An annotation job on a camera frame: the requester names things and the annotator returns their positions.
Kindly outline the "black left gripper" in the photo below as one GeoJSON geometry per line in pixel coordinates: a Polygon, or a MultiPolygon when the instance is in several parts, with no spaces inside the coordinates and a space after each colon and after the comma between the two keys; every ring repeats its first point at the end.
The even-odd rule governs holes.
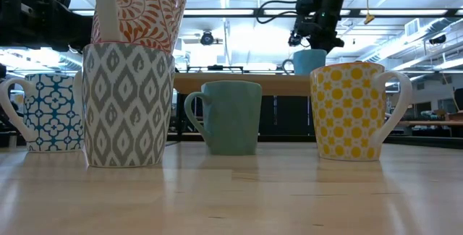
{"type": "Polygon", "coordinates": [[[70,0],[1,0],[1,46],[82,53],[93,18],[68,10],[70,0]]]}

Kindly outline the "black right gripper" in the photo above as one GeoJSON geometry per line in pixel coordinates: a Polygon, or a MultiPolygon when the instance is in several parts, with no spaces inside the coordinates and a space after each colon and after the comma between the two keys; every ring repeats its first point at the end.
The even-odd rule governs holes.
{"type": "Polygon", "coordinates": [[[344,46],[337,37],[336,26],[341,19],[344,0],[297,0],[296,21],[293,36],[306,38],[311,49],[329,53],[333,48],[344,46]]]}

